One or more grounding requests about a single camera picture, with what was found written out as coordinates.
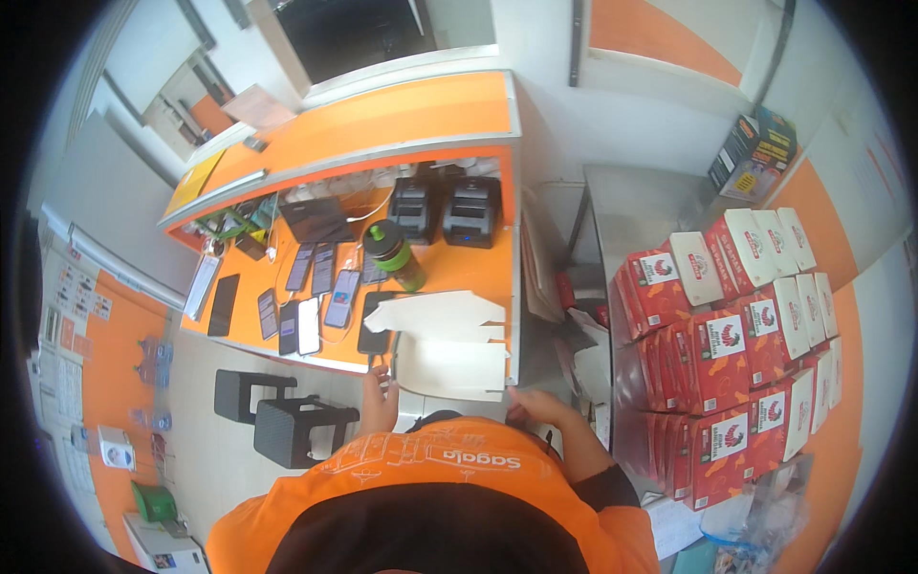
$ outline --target black product box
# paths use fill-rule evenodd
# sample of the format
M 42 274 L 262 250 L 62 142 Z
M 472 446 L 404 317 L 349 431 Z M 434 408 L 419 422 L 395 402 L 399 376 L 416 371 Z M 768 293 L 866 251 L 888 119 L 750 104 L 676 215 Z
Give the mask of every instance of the black product box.
M 720 195 L 757 203 L 768 197 L 796 153 L 793 122 L 758 106 L 755 118 L 743 114 L 733 124 L 708 177 Z

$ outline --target green bottle cap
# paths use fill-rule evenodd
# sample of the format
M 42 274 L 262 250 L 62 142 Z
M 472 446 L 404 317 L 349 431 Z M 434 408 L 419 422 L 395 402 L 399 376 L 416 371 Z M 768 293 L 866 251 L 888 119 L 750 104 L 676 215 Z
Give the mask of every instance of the green bottle cap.
M 372 235 L 373 239 L 377 241 L 381 241 L 384 237 L 386 237 L 386 234 L 383 233 L 383 230 L 379 229 L 378 225 L 374 225 L 370 228 L 370 235 Z

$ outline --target refrigerator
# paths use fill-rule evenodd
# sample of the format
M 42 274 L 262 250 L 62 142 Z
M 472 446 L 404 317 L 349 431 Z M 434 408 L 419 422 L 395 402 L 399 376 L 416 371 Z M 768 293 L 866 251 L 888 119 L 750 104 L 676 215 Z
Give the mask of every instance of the refrigerator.
M 161 523 L 148 523 L 139 514 L 122 515 L 130 545 L 142 568 L 168 574 L 208 574 L 201 546 L 188 536 L 173 537 Z
M 57 235 L 118 281 L 182 310 L 198 254 L 156 228 L 173 191 L 93 112 L 41 210 Z

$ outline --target orange shirt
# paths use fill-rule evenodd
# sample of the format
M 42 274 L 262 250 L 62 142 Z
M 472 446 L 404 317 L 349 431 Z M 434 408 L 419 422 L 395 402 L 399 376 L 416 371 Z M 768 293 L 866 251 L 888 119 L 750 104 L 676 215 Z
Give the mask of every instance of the orange shirt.
M 475 417 L 357 438 L 302 476 L 279 478 L 266 495 L 214 524 L 207 557 L 215 574 L 265 572 L 290 525 L 310 506 L 358 490 L 434 482 L 476 484 L 545 512 L 577 540 L 590 572 L 659 571 L 644 510 L 595 512 L 543 447 L 516 429 Z

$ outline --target plastic water bottle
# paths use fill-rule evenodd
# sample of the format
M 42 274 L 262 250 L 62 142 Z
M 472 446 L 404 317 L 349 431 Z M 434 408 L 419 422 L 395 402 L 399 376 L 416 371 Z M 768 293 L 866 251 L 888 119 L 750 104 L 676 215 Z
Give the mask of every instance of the plastic water bottle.
M 144 361 L 133 367 L 145 385 L 155 385 L 158 369 L 153 362 Z
M 137 341 L 137 344 L 143 349 L 143 362 L 151 365 L 156 363 L 156 351 L 160 346 L 160 340 L 153 335 L 147 335 L 143 341 Z
M 128 411 L 130 419 L 140 427 L 152 431 L 168 431 L 172 428 L 172 414 L 169 411 L 146 407 Z
M 156 364 L 171 365 L 173 357 L 173 345 L 171 343 L 162 343 L 156 347 Z
M 156 386 L 159 388 L 166 388 L 169 386 L 169 366 L 168 365 L 157 365 L 156 366 Z

